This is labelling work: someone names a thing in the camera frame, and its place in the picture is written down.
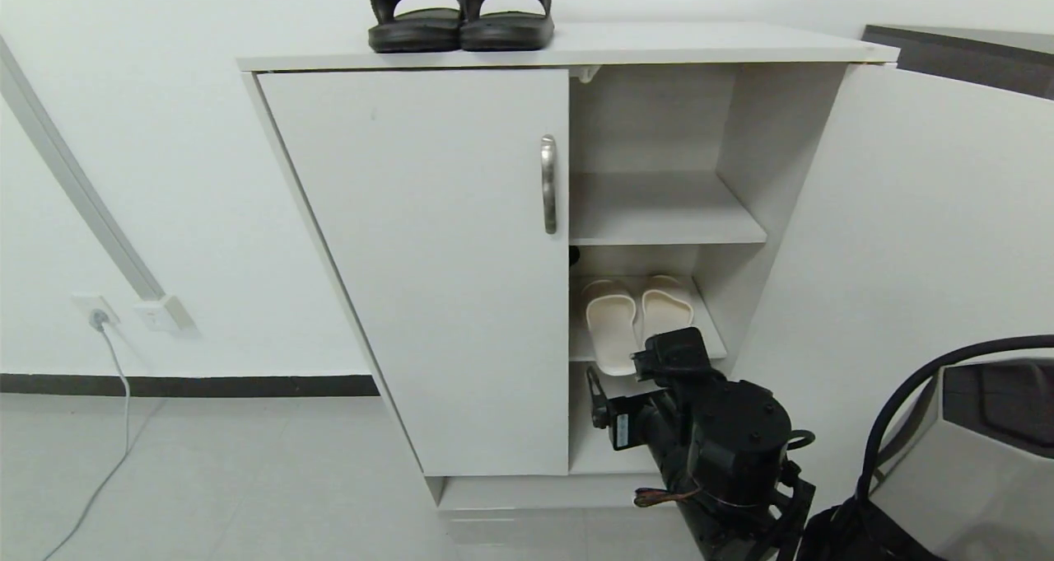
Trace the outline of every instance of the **cabinet top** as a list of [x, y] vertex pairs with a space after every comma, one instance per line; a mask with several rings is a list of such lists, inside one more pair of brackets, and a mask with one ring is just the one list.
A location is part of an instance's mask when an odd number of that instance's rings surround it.
[[366, 32], [326, 54], [290, 47], [238, 58], [242, 72], [471, 69], [471, 66], [648, 65], [669, 62], [893, 62], [898, 47], [748, 21], [558, 23], [552, 43], [531, 52], [428, 52], [376, 55]]

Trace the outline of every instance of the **slipper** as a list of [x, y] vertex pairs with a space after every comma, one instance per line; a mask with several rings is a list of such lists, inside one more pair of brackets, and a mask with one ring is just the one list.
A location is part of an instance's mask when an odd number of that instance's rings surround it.
[[484, 0], [465, 0], [465, 23], [461, 47], [465, 51], [539, 51], [552, 39], [552, 0], [538, 0], [544, 14], [524, 12], [486, 13]]
[[370, 28], [370, 47], [375, 52], [445, 52], [461, 47], [458, 28], [462, 9], [436, 6], [395, 14], [403, 0], [370, 0], [377, 24]]
[[621, 283], [599, 279], [584, 287], [582, 295], [597, 366], [607, 375], [632, 374], [631, 356], [640, 344], [633, 333], [637, 303], [629, 290]]
[[641, 295], [641, 309], [644, 310], [645, 341], [663, 332], [690, 327], [696, 320], [688, 291], [669, 275], [648, 279]]

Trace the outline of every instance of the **power outlet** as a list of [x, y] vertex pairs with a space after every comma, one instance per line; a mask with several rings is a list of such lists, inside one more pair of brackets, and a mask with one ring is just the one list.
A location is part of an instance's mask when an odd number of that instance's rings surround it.
[[110, 307], [105, 298], [97, 293], [75, 293], [70, 295], [70, 299], [73, 301], [73, 305], [77, 307], [80, 313], [83, 314], [84, 321], [86, 322], [94, 310], [102, 310], [110, 317], [110, 324], [116, 325], [120, 320], [117, 314], [114, 313], [114, 309]]

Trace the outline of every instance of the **cabinet door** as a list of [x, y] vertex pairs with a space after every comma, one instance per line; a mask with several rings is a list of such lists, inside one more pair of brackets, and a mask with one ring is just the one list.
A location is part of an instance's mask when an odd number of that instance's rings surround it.
[[566, 72], [259, 79], [425, 473], [566, 475]]
[[852, 65], [736, 374], [773, 389], [794, 452], [843, 501], [885, 400], [935, 355], [1054, 331], [1054, 102]]

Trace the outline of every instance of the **white cabinet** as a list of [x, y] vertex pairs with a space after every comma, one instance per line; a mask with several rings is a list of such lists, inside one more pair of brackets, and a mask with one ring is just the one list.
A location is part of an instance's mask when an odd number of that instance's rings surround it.
[[566, 473], [567, 74], [259, 81], [425, 473]]
[[590, 426], [578, 301], [657, 273], [689, 288], [716, 367], [820, 436], [796, 457], [819, 506], [895, 382], [1043, 329], [1054, 302], [1054, 103], [853, 64], [896, 57], [764, 24], [566, 24], [540, 52], [241, 66], [440, 509], [629, 505], [658, 481]]

